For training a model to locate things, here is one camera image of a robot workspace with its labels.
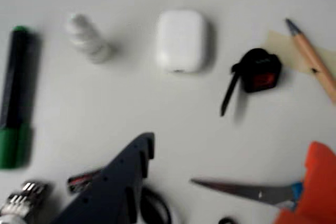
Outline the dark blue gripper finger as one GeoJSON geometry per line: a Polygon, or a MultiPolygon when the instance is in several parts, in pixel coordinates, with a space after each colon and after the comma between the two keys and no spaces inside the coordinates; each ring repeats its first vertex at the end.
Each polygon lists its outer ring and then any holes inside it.
{"type": "Polygon", "coordinates": [[[53,223],[136,223],[154,143],[151,132],[136,137],[53,223]]]}

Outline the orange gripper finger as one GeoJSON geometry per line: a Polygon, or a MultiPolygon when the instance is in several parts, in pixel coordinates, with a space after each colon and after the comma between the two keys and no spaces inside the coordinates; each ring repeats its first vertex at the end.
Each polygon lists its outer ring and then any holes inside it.
{"type": "Polygon", "coordinates": [[[274,223],[335,223],[335,152],[323,143],[312,142],[305,167],[296,209],[281,210],[274,223]]]}

